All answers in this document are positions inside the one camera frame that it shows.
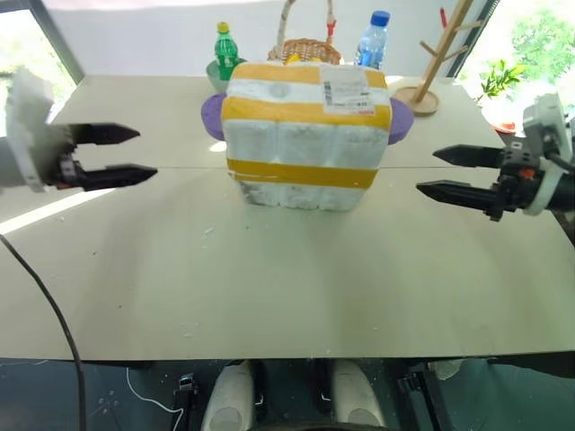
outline yellow tape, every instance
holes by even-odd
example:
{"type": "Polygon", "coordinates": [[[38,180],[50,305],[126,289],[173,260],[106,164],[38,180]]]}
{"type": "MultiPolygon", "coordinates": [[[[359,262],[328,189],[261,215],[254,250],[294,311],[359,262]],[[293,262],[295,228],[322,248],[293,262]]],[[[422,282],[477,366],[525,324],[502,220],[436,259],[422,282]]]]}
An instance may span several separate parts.
{"type": "Polygon", "coordinates": [[[236,180],[368,189],[377,170],[326,168],[227,159],[236,180]]]}
{"type": "MultiPolygon", "coordinates": [[[[382,72],[365,70],[370,87],[387,88],[382,72]]],[[[242,63],[234,69],[234,79],[258,79],[264,81],[281,81],[287,83],[319,84],[320,68],[317,66],[274,66],[242,63]]]]}
{"type": "Polygon", "coordinates": [[[321,103],[275,103],[228,96],[224,99],[222,119],[263,119],[335,126],[368,126],[389,130],[391,107],[376,105],[375,113],[376,115],[326,114],[321,103]]]}

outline plastic water bottle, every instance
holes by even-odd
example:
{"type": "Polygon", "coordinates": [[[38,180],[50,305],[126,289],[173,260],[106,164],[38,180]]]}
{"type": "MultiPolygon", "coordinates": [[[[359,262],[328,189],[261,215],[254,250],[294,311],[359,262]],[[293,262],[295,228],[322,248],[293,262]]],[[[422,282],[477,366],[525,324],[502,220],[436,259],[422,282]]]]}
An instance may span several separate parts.
{"type": "Polygon", "coordinates": [[[385,57],[387,44],[387,23],[390,14],[386,11],[375,11],[371,23],[361,35],[356,53],[355,65],[380,69],[385,57]]]}
{"type": "Polygon", "coordinates": [[[219,79],[229,81],[238,64],[237,45],[230,36],[230,26],[227,22],[217,24],[216,51],[217,68],[219,69],[219,79]]]}

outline robotic arm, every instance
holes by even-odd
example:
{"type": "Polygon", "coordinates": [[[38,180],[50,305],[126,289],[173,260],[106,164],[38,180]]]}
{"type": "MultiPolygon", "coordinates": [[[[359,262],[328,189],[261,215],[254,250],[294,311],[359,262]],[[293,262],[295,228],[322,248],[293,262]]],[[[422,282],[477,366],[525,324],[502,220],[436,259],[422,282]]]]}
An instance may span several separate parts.
{"type": "Polygon", "coordinates": [[[45,191],[47,185],[84,190],[126,187],[157,173],[135,164],[85,171],[72,158],[78,145],[119,144],[139,133],[111,123],[46,124],[52,103],[50,84],[18,69],[6,101],[6,137],[0,137],[0,191],[23,185],[36,192],[45,191]]]}
{"type": "Polygon", "coordinates": [[[537,216],[544,209],[572,211],[575,119],[571,121],[570,141],[559,97],[546,94],[524,111],[523,126],[526,137],[514,138],[507,148],[454,145],[433,154],[457,166],[499,169],[500,175],[490,189],[439,180],[420,183],[418,190],[438,202],[479,209],[496,222],[504,211],[518,208],[529,216],[537,216]]]}

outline wooden stand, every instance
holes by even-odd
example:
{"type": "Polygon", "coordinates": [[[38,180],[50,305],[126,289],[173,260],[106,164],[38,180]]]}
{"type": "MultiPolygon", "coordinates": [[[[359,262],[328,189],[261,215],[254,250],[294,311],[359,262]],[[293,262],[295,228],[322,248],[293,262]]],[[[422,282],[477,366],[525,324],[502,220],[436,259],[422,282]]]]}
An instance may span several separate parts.
{"type": "Polygon", "coordinates": [[[457,51],[447,54],[457,32],[479,27],[483,23],[483,21],[475,21],[462,24],[472,3],[473,0],[459,0],[446,30],[441,35],[437,49],[433,49],[423,40],[420,42],[420,45],[433,56],[423,75],[423,81],[418,87],[403,87],[394,94],[395,99],[408,105],[413,114],[418,117],[431,115],[439,108],[439,98],[429,91],[429,86],[438,73],[441,63],[466,52],[469,48],[465,45],[457,51]]]}

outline green soda bottle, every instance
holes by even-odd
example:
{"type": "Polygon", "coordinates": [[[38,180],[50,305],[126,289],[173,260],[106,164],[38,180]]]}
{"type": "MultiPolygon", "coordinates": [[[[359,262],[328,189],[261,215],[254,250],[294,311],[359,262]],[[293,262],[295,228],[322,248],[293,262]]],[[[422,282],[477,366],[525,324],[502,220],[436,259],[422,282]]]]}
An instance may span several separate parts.
{"type": "Polygon", "coordinates": [[[235,45],[234,40],[230,36],[230,26],[227,22],[219,22],[217,24],[217,33],[215,51],[219,79],[229,81],[234,67],[238,64],[237,45],[235,45]]]}

